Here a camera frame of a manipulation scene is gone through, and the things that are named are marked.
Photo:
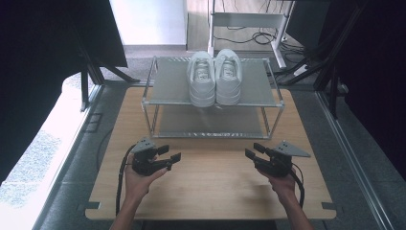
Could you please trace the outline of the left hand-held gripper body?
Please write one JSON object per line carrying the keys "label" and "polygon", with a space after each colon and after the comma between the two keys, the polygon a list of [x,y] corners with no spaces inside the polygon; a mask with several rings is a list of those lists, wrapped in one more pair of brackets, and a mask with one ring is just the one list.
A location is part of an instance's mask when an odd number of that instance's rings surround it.
{"label": "left hand-held gripper body", "polygon": [[132,169],[137,174],[144,176],[150,176],[163,168],[169,171],[171,168],[169,159],[158,161],[154,159],[158,155],[157,149],[156,145],[149,138],[145,137],[139,140],[130,151],[134,155]]}

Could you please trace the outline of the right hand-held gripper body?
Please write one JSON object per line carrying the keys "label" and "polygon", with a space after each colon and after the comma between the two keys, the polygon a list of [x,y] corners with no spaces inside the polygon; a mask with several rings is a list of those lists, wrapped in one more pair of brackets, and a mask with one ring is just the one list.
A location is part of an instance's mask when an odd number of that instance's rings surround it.
{"label": "right hand-held gripper body", "polygon": [[310,154],[287,141],[281,141],[273,149],[266,148],[269,160],[257,157],[255,168],[274,177],[287,176],[292,168],[292,157],[309,157]]}

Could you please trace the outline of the metal shoe rack grey shelves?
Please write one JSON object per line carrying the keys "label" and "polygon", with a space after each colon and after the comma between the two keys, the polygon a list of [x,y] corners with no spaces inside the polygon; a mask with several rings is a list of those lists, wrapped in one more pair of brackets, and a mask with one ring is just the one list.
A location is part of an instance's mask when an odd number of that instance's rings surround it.
{"label": "metal shoe rack grey shelves", "polygon": [[156,138],[270,139],[284,110],[267,58],[244,58],[236,105],[192,105],[186,57],[153,60],[142,98],[147,130]]}

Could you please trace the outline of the white sneaker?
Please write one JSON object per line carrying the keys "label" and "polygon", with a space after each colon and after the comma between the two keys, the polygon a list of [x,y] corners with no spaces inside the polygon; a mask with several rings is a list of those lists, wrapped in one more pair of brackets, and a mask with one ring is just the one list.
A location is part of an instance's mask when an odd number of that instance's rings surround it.
{"label": "white sneaker", "polygon": [[237,54],[231,49],[221,50],[214,61],[216,101],[219,104],[234,105],[239,102],[242,67]]}
{"label": "white sneaker", "polygon": [[214,61],[207,52],[200,51],[191,57],[187,68],[187,82],[194,106],[209,107],[214,104]]}

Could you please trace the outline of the person's left hand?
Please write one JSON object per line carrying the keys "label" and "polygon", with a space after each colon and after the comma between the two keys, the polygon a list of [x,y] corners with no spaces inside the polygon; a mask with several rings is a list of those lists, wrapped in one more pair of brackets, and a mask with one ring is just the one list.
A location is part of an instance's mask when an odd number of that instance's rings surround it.
{"label": "person's left hand", "polygon": [[127,165],[124,169],[125,203],[140,203],[143,197],[148,193],[149,186],[152,182],[168,171],[166,168],[163,168],[150,176],[139,175],[132,169],[133,159],[134,155],[130,153],[127,156]]}

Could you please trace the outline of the person's right hand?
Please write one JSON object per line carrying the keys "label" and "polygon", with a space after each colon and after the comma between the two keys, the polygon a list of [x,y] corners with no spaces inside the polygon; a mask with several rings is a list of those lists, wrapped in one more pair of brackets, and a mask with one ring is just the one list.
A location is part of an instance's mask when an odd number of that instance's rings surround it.
{"label": "person's right hand", "polygon": [[295,180],[291,175],[274,177],[262,171],[259,173],[268,179],[283,207],[299,204],[295,195]]}

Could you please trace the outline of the dark floor socket cover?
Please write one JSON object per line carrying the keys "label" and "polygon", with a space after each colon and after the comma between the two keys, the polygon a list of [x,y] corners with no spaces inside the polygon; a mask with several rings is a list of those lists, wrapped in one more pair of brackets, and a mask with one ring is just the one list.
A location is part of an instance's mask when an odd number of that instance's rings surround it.
{"label": "dark floor socket cover", "polygon": [[102,113],[93,113],[88,120],[85,122],[85,133],[95,133],[98,131],[102,123]]}

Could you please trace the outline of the black metal stand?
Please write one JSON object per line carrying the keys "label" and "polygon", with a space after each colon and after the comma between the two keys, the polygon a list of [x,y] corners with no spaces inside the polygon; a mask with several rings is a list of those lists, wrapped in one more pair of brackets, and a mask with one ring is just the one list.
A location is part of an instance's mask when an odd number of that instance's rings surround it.
{"label": "black metal stand", "polygon": [[82,62],[82,67],[80,70],[80,80],[81,80],[81,111],[84,111],[90,104],[89,100],[89,89],[88,89],[88,78],[97,84],[102,85],[104,83],[104,76],[102,74],[101,68],[104,67],[119,78],[126,82],[134,83],[140,82],[140,80],[131,78],[125,72],[119,70],[117,67],[106,64],[97,58],[91,58],[85,49],[79,51],[79,57]]}
{"label": "black metal stand", "polygon": [[339,96],[336,63],[346,40],[369,0],[298,0],[287,26],[287,33],[304,46],[304,58],[290,69],[278,72],[288,75],[305,64],[309,67],[297,77],[281,81],[293,85],[317,74],[315,91],[328,92],[328,108],[336,116]]}

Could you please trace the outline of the black curtain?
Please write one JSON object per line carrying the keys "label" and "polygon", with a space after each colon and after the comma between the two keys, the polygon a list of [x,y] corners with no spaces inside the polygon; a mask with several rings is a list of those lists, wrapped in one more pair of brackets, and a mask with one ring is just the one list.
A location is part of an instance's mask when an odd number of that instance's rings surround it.
{"label": "black curtain", "polygon": [[346,103],[406,180],[406,0],[331,0],[323,34],[363,8],[336,64]]}
{"label": "black curtain", "polygon": [[110,0],[0,0],[0,183],[63,82],[87,65],[126,67]]}

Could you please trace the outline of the aluminium floor rail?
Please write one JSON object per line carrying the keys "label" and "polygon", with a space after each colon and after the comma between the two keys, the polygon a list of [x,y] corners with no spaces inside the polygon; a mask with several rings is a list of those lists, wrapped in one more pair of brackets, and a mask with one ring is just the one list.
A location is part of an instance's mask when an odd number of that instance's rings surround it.
{"label": "aluminium floor rail", "polygon": [[370,179],[368,178],[358,158],[356,157],[355,151],[352,148],[347,135],[342,129],[339,121],[329,111],[327,97],[324,93],[319,91],[315,92],[315,96],[324,111],[330,128],[332,129],[337,139],[337,142],[350,166],[352,174],[354,175],[354,178],[363,194],[363,197],[366,199],[366,202],[379,229],[395,230],[381,199],[378,197]]}

